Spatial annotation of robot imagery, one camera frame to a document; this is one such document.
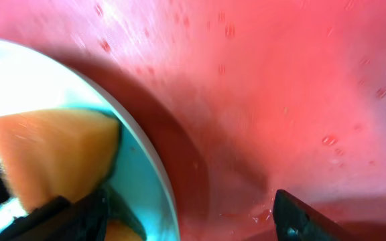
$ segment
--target water droplet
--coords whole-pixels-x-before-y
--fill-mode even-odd
[[[32,19],[33,19],[33,21],[34,21],[36,24],[40,24],[40,20],[38,19],[37,16],[33,16]]]
[[[41,14],[40,16],[41,16],[41,20],[42,20],[43,22],[45,22],[45,23],[48,22],[48,16],[47,16],[46,14]]]
[[[366,80],[364,78],[360,79],[359,80],[359,85],[363,85],[366,83]]]
[[[363,130],[363,126],[361,124],[354,125],[354,131],[361,132]]]
[[[102,8],[99,4],[95,5],[94,10],[96,11],[96,13],[98,13],[99,17],[102,17],[104,15],[104,12],[102,11]]]
[[[333,27],[329,27],[327,29],[327,37],[330,37],[332,35],[332,33],[333,33]]]
[[[332,164],[338,164],[338,163],[340,163],[340,161],[339,161],[338,159],[332,159],[332,160],[330,160],[330,162],[331,162]]]
[[[181,12],[184,12],[183,3],[182,3],[181,1],[178,2],[178,9],[179,9]]]
[[[25,137],[22,137],[21,135],[15,135],[15,137],[19,138],[19,139],[22,139],[22,140],[26,140]]]
[[[178,15],[178,13],[175,13],[174,15],[174,21],[176,24],[179,24],[180,23],[180,16]]]
[[[137,68],[135,69],[135,71],[137,72],[138,75],[142,75],[142,70],[141,70],[141,68],[137,67]]]
[[[84,53],[85,53],[87,56],[92,56],[92,53],[90,52],[90,50],[84,50]]]
[[[188,17],[184,17],[182,23],[184,24],[184,26],[190,27],[190,20],[188,19]]]
[[[228,37],[228,38],[234,37],[235,36],[235,26],[232,24],[226,25],[224,32],[226,33],[226,37]]]
[[[339,157],[342,157],[345,153],[344,153],[344,151],[342,149],[336,148],[334,150],[334,154],[336,154]]]
[[[338,142],[337,137],[334,135],[327,135],[321,140],[323,145],[332,146]]]
[[[220,75],[223,75],[223,74],[225,74],[226,73],[226,66],[224,66],[224,65],[219,65],[218,66],[218,73],[220,74]]]
[[[106,52],[106,53],[109,53],[111,52],[111,47],[110,45],[108,44],[108,42],[106,40],[101,40],[99,42],[99,45],[101,45],[101,48]]]
[[[224,23],[226,21],[226,13],[225,12],[219,12],[218,13],[218,22]]]
[[[260,215],[258,215],[257,217],[254,217],[252,219],[254,220],[254,222],[256,224],[262,224],[262,223],[265,223],[266,221],[268,221],[271,214],[272,214],[272,210],[268,209],[268,210],[263,211],[263,213],[261,213]]]
[[[355,0],[348,0],[348,3],[346,3],[345,5],[345,10],[349,11],[352,9],[352,7],[354,7],[354,2]]]
[[[362,65],[362,66],[367,65],[367,64],[370,64],[370,59],[363,58],[363,59],[360,61],[360,65]]]
[[[380,88],[378,89],[378,91],[376,91],[376,98],[378,98],[379,100],[381,100],[382,98],[384,98],[386,96],[386,88]]]
[[[78,47],[82,48],[83,50],[86,50],[86,44],[84,43],[83,39],[80,36],[71,35],[71,37],[74,40],[74,42],[77,44]]]
[[[225,217],[225,218],[238,218],[239,215],[237,214],[220,214],[221,217]]]
[[[147,70],[148,70],[148,73],[149,73],[149,74],[154,75],[154,69],[153,69],[153,67],[148,66],[148,67],[147,67]]]

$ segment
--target orange melon flesh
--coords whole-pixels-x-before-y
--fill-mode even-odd
[[[119,122],[82,109],[0,116],[0,160],[9,188],[31,212],[61,195],[82,199],[102,181],[119,146]]]
[[[141,241],[141,237],[118,220],[109,220],[105,241]]]

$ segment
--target red surface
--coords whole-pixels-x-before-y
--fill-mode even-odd
[[[0,37],[131,112],[183,240],[273,236],[278,188],[386,230],[386,1],[0,0]]]

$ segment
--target white plate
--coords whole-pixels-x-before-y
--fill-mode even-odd
[[[31,49],[0,40],[0,116],[76,106],[112,112],[123,123],[116,168],[109,183],[142,223],[147,240],[179,240],[175,199],[153,145],[132,116],[107,91]],[[0,230],[18,210],[0,208]]]

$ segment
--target cantaloupe slice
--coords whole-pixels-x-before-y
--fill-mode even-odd
[[[120,221],[110,220],[107,224],[105,241],[142,241],[142,238]]]
[[[31,212],[61,195],[77,202],[107,175],[119,122],[82,109],[0,117],[0,159],[9,188]]]

